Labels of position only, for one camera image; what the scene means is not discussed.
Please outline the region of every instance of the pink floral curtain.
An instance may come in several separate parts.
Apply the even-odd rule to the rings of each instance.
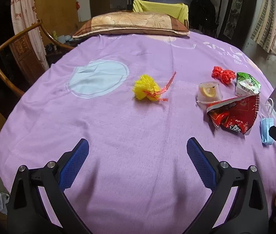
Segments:
[[[15,34],[37,23],[34,0],[11,0],[11,16]],[[39,28],[31,30],[28,35],[38,59],[47,70],[49,65]]]

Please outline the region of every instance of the yellow pom-pom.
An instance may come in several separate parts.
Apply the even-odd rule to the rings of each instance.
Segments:
[[[142,100],[143,98],[147,97],[151,101],[157,101],[156,98],[153,96],[147,96],[145,92],[150,92],[153,94],[156,91],[160,91],[160,87],[156,82],[154,82],[154,79],[149,75],[142,75],[140,77],[140,80],[137,80],[135,82],[133,92],[135,93],[135,96],[138,100]]]

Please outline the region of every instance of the crumpled red packaging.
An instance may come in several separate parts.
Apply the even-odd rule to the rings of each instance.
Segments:
[[[207,105],[206,113],[216,128],[245,134],[254,124],[259,110],[259,94],[223,100]]]

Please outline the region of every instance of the bed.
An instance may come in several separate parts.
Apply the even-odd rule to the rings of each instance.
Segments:
[[[5,187],[11,190],[20,165],[40,168],[85,138],[89,156],[65,195],[93,233],[182,233],[211,193],[187,155],[187,140],[195,137],[232,167],[257,166],[271,214],[276,143],[262,145],[259,116],[249,135],[215,130],[205,107],[196,103],[198,84],[213,80],[214,66],[252,74],[262,85],[260,106],[273,91],[239,49],[205,35],[89,38],[52,65],[7,119],[0,132]],[[142,74],[163,87],[174,71],[168,102],[134,98],[132,88]],[[235,83],[220,87],[223,99],[235,97]],[[225,220],[234,192],[216,225]]]

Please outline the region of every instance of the silver bolt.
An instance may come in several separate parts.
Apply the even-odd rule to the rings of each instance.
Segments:
[[[223,161],[223,162],[220,162],[220,166],[222,168],[228,168],[229,164],[227,162]]]
[[[22,172],[22,171],[24,171],[24,170],[25,170],[25,168],[26,168],[26,166],[25,166],[25,165],[21,165],[21,166],[19,167],[19,171],[20,171],[20,172]]]
[[[47,163],[47,166],[48,166],[49,168],[55,167],[55,161],[50,161],[49,163]]]
[[[256,166],[254,166],[254,165],[251,165],[250,169],[251,169],[251,171],[253,171],[253,172],[257,172],[257,168],[256,168]]]

